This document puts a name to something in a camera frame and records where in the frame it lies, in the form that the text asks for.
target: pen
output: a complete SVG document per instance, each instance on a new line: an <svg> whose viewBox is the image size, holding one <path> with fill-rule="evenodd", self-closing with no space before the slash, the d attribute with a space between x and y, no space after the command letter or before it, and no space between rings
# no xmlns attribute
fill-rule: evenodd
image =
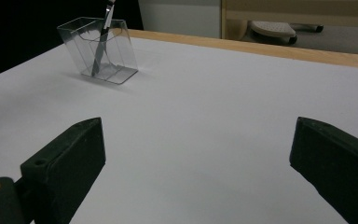
<svg viewBox="0 0 358 224"><path fill-rule="evenodd" d="M100 43L98 44L97 50L95 51L94 65L92 66L91 75L95 76L100 72L100 62L103 57L103 42L107 39L107 33L109 32L110 23L112 22L113 10L115 7L116 0L107 0L106 13L104 17L104 25L101 30Z"/></svg>

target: black curtain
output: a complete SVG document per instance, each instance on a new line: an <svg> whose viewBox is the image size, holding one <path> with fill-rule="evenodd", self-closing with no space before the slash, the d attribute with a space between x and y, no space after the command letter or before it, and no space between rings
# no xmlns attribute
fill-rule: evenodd
<svg viewBox="0 0 358 224"><path fill-rule="evenodd" d="M78 17L103 18L105 9L104 0L0 0L0 73L62 44L57 26ZM144 29L138 0L117 0L113 18Z"/></svg>

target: white table surface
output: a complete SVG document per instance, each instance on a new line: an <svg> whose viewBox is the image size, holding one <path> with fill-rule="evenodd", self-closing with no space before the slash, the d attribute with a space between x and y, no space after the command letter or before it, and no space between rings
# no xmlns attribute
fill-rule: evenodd
<svg viewBox="0 0 358 224"><path fill-rule="evenodd" d="M358 68L133 38L122 86L65 46L0 74L0 176L84 119L107 162L72 223L345 223L289 165L299 116L358 137Z"/></svg>

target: pen holder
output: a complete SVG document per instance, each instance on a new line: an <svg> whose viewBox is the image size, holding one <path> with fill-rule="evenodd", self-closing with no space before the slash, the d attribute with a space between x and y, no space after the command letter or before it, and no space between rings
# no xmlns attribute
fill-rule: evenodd
<svg viewBox="0 0 358 224"><path fill-rule="evenodd" d="M122 84L138 71L127 24L112 20L101 35L103 19L81 17L57 27L80 74Z"/></svg>

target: wooden trim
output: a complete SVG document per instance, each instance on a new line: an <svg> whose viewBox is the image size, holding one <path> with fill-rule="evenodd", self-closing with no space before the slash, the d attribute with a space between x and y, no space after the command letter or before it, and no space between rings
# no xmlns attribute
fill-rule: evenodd
<svg viewBox="0 0 358 224"><path fill-rule="evenodd" d="M130 30L130 36L136 38L152 39L208 48L229 49L308 62L330 63L358 67L358 54L331 52L315 49L297 49L291 47L264 45L225 39L214 39L209 37L172 35L138 30Z"/></svg>

